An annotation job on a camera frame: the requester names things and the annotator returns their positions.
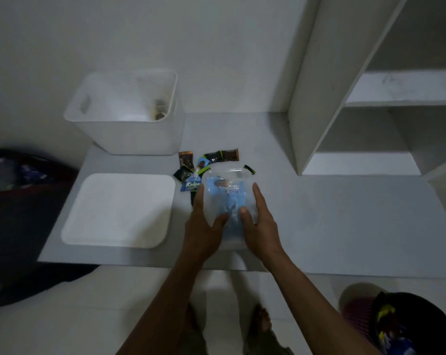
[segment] finger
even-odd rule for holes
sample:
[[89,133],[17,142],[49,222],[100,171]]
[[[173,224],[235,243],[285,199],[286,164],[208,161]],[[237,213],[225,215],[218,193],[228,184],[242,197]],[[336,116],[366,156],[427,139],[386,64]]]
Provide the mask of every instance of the finger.
[[267,208],[265,198],[262,195],[261,190],[259,189],[259,185],[257,185],[257,183],[253,184],[253,192],[254,192],[254,197],[255,197],[255,205],[257,207],[257,211],[259,212],[259,214],[271,215],[271,212]]
[[202,211],[203,210],[203,191],[204,186],[200,185],[198,190],[196,191],[195,199],[194,199],[194,211]]
[[228,215],[228,213],[220,214],[220,216],[218,218],[216,218],[215,222],[213,223],[213,229],[215,231],[223,231],[223,227],[226,224],[226,222],[228,221],[229,217],[230,216]]
[[246,207],[239,209],[239,215],[241,216],[241,222],[243,223],[244,233],[250,231],[254,227],[251,214]]

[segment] person's left hand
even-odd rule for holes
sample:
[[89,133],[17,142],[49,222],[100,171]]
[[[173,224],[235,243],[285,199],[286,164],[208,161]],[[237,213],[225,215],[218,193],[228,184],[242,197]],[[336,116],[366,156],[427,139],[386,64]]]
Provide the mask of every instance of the person's left hand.
[[203,214],[203,185],[200,185],[195,195],[193,212],[185,224],[181,255],[203,266],[203,263],[220,247],[223,227],[228,217],[227,213],[223,213],[215,219],[213,227],[208,225]]

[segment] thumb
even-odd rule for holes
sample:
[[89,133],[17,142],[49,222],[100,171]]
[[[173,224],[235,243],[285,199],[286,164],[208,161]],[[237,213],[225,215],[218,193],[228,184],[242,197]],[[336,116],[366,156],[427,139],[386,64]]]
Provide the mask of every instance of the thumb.
[[241,222],[243,223],[244,233],[246,233],[254,227],[251,214],[246,207],[241,207],[239,209],[239,215],[241,216]]
[[228,218],[230,216],[228,213],[220,214],[218,218],[215,219],[215,222],[213,223],[213,229],[216,231],[223,231],[223,227],[226,224]]

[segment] gray table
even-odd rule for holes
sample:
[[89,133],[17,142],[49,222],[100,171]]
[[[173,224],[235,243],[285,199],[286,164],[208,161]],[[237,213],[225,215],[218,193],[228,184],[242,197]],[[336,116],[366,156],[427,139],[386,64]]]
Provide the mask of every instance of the gray table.
[[[238,148],[241,166],[257,172],[284,249],[308,273],[446,278],[446,213],[424,179],[298,177],[290,142],[285,114],[196,114],[187,118],[181,150],[199,156]],[[176,189],[167,238],[155,249],[67,245],[61,229],[90,174],[171,175],[178,167],[176,154],[113,156],[91,146],[39,260],[171,267],[191,211],[189,192]],[[219,251],[205,268],[264,270],[248,250]]]

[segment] small plastic container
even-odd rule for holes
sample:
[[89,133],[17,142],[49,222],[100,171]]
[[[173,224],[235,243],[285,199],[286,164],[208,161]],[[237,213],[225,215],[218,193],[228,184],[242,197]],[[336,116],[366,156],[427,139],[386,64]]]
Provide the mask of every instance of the small plastic container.
[[246,248],[239,209],[246,207],[253,222],[257,222],[257,208],[252,190],[254,182],[255,176],[247,169],[211,169],[203,175],[203,212],[208,224],[213,226],[214,220],[224,212],[230,216],[223,229],[221,250]]
[[64,118],[111,154],[177,153],[185,123],[177,74],[167,70],[92,73],[73,95]]

